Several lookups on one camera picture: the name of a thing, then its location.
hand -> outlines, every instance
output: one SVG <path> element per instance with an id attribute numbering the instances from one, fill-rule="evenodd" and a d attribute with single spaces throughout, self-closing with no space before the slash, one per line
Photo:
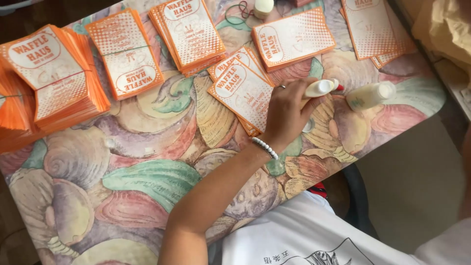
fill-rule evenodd
<path id="1" fill-rule="evenodd" d="M 268 105 L 267 127 L 259 138 L 276 153 L 283 152 L 299 136 L 314 109 L 325 101 L 325 97 L 311 98 L 302 107 L 301 98 L 315 81 L 315 77 L 283 80 L 281 84 L 286 88 L 277 86 L 273 89 Z"/>

bracelet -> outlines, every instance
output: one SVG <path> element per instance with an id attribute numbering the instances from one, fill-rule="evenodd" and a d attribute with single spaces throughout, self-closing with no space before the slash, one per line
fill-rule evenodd
<path id="1" fill-rule="evenodd" d="M 271 156 L 271 158 L 278 160 L 278 155 L 264 141 L 258 139 L 257 137 L 252 137 L 252 142 L 254 142 L 256 145 L 262 147 Z"/>

person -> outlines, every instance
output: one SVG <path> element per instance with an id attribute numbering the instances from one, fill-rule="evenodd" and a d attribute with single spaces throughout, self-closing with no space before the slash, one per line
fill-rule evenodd
<path id="1" fill-rule="evenodd" d="M 282 152 L 303 129 L 324 97 L 301 98 L 313 78 L 286 80 L 273 89 L 265 133 L 259 138 Z M 471 131 L 463 150 L 471 161 Z M 158 263 L 293 265 L 467 265 L 471 264 L 471 163 L 460 221 L 420 246 L 414 255 L 395 250 L 337 217 L 321 196 L 303 192 L 223 239 L 208 258 L 205 232 L 270 155 L 248 145 L 204 177 L 172 209 Z"/>

floral tablecloth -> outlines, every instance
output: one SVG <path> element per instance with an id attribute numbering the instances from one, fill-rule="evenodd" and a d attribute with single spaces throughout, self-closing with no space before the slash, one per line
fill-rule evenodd
<path id="1" fill-rule="evenodd" d="M 173 205 L 250 142 L 236 116 L 206 92 L 212 84 L 206 71 L 185 78 L 176 70 L 147 16 L 161 2 L 125 0 L 69 27 L 86 34 L 85 24 L 126 7 L 136 9 L 165 76 L 162 86 L 120 102 L 110 96 L 109 113 L 0 156 L 0 169 L 43 264 L 156 264 Z M 227 53 L 243 45 L 255 48 L 250 31 L 261 23 L 253 17 L 240 25 L 228 23 L 224 14 L 237 3 L 206 1 Z M 328 95 L 312 114 L 315 128 L 252 176 L 209 229 L 208 242 L 355 162 L 444 104 L 445 93 L 418 52 L 381 70 L 370 60 L 357 61 L 340 0 L 316 0 L 301 8 L 279 0 L 266 21 L 317 6 L 325 10 L 337 47 L 269 75 L 274 83 L 334 77 L 346 90 Z M 233 22 L 240 15 L 237 8 L 227 12 Z M 110 95 L 95 48 L 94 55 Z M 384 80 L 396 84 L 394 100 L 363 113 L 349 109 L 346 93 Z"/>

table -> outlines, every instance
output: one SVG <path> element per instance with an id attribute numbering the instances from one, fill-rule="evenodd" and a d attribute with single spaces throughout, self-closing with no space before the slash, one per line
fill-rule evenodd
<path id="1" fill-rule="evenodd" d="M 2 171 L 44 264 L 156 264 L 168 213 L 201 178 L 239 152 L 250 140 L 236 116 L 206 92 L 206 71 L 180 74 L 147 17 L 163 1 L 125 0 L 69 25 L 84 25 L 126 7 L 141 14 L 165 83 L 136 97 L 112 100 L 103 63 L 93 48 L 100 81 L 112 102 L 104 115 L 53 133 L 21 150 L 0 156 Z M 206 1 L 230 53 L 255 48 L 250 17 L 232 25 L 224 19 L 232 0 Z M 311 117 L 315 128 L 303 133 L 259 169 L 208 230 L 213 242 L 313 184 L 355 162 L 371 150 L 435 114 L 446 95 L 418 52 L 377 70 L 357 61 L 340 0 L 316 0 L 292 8 L 279 0 L 266 21 L 322 6 L 337 47 L 328 53 L 270 73 L 285 78 L 336 78 L 346 88 L 327 96 Z M 228 17 L 241 17 L 237 8 Z M 393 100 L 362 113 L 344 95 L 367 83 L 389 80 Z"/>

